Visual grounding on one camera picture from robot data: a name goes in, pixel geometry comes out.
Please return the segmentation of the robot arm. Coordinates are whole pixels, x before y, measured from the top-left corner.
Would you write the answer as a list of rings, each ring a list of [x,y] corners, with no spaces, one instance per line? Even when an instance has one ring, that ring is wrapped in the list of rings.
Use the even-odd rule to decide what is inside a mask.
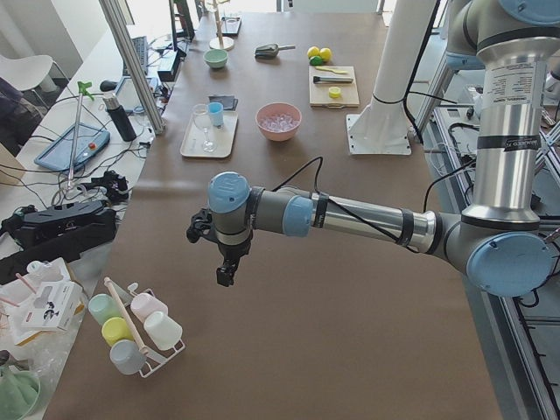
[[[252,187],[235,172],[209,183],[208,205],[192,217],[187,239],[215,243],[216,270],[229,286],[257,229],[305,236],[327,228],[376,237],[437,256],[495,296],[519,297],[552,271],[538,234],[531,192],[548,58],[559,48],[556,1],[455,1],[447,53],[485,68],[472,203],[459,214],[377,206],[289,187]]]

